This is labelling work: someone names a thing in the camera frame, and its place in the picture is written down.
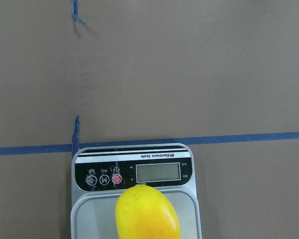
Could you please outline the yellow mango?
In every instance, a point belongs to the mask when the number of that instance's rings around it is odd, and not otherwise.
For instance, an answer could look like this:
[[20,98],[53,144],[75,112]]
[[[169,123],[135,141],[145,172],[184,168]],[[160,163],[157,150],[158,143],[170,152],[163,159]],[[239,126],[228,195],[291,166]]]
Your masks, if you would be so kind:
[[124,191],[115,209],[120,239],[180,239],[177,213],[159,190],[137,184]]

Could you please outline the silver digital kitchen scale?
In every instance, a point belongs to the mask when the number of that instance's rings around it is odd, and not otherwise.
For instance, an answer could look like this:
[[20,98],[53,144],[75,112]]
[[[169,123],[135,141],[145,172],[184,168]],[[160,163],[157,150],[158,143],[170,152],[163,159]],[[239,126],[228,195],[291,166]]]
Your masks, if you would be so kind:
[[71,236],[115,239],[115,205],[130,187],[145,183],[172,203],[184,239],[202,238],[194,157],[180,143],[86,147],[71,164]]

